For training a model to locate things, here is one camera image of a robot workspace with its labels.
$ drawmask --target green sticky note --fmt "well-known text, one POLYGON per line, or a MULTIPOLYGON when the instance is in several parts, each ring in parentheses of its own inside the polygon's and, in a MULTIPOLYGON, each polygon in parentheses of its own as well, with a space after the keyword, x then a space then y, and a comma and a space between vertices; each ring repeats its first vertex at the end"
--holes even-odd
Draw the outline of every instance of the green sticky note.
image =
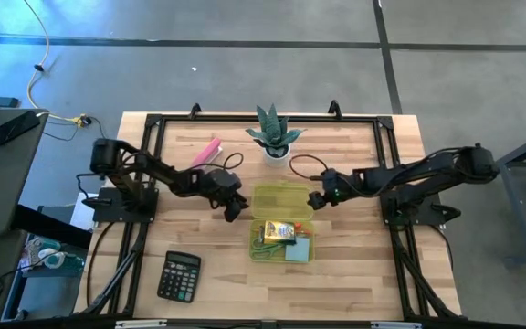
POLYGON ((285 248, 285 260, 308 261, 310 260, 310 239, 296 237, 296 244, 285 248))

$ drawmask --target snack package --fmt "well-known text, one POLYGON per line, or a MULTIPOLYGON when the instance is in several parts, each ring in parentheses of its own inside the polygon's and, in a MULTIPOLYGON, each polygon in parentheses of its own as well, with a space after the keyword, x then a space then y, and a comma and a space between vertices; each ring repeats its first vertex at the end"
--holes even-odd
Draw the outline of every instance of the snack package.
POLYGON ((268 220, 265 222, 264 244, 295 244, 296 229, 293 223, 268 220))

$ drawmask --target white plant pot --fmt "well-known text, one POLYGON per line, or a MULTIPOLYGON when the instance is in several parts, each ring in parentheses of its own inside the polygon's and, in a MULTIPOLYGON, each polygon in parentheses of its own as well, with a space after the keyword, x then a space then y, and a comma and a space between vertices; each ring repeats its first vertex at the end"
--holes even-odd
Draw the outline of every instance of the white plant pot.
POLYGON ((291 145, 288 145, 288 152, 285 153, 285 155, 283 155, 280 158, 274 158, 273 156, 267 153, 267 149, 263 149, 263 154, 265 155, 265 162, 269 166, 276 167, 276 168, 280 168, 280 167, 288 165, 290 153, 291 153, 291 145))

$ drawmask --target concrete floor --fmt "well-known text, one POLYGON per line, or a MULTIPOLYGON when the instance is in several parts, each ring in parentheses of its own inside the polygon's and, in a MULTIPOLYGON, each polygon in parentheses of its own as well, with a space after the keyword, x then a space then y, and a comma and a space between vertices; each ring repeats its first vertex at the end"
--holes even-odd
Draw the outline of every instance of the concrete floor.
MULTIPOLYGON (((56 37, 378 42, 369 0, 31 1, 56 37)), ((526 45, 526 1, 382 0, 390 42, 526 45)), ((0 34, 41 35, 22 1, 0 5, 0 34)), ((44 47, 0 44, 0 95, 22 100, 44 47)), ((526 142, 526 52, 393 51, 403 113, 418 116, 428 152, 482 144, 496 158, 526 142)), ((40 106, 99 118, 109 137, 123 111, 392 113, 379 49, 52 47, 36 85, 40 106)), ((70 128, 47 126, 70 135, 70 128)), ((26 183, 28 206, 63 205, 87 172, 97 127, 63 143, 43 138, 26 183)), ((89 180, 93 191, 99 182, 89 180)), ((442 200, 462 210, 448 224, 458 296, 476 320, 526 324, 526 266, 507 270, 524 244, 499 179, 459 186, 442 200)))

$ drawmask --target green plastic container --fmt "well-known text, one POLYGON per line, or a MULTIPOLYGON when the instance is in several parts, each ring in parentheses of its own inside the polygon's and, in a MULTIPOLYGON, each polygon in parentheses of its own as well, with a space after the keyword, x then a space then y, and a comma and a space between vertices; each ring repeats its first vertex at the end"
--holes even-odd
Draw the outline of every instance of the green plastic container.
POLYGON ((251 210, 253 222, 249 233, 249 256, 253 261, 299 263, 301 261, 285 260, 285 247, 275 250, 267 258, 266 254, 254 254, 254 244, 258 244, 259 228, 267 220, 300 223, 304 231, 309 232, 310 253, 308 261, 314 259, 314 226, 310 222, 313 209, 308 206, 310 188, 303 184, 273 182, 255 186, 251 210))

